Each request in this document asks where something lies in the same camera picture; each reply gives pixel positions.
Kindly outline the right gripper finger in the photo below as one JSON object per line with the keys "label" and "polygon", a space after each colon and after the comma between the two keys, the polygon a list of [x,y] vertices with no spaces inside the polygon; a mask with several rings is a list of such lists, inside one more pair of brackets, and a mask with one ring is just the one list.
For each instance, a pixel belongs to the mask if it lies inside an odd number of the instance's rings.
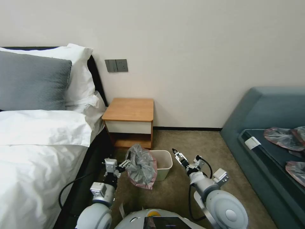
{"label": "right gripper finger", "polygon": [[175,155],[175,159],[179,163],[188,163],[188,160],[186,159],[186,157],[182,153],[177,151],[176,149],[174,149],[174,155]]}
{"label": "right gripper finger", "polygon": [[179,162],[180,165],[182,165],[183,155],[174,148],[172,148],[172,152],[175,155],[175,159]]}

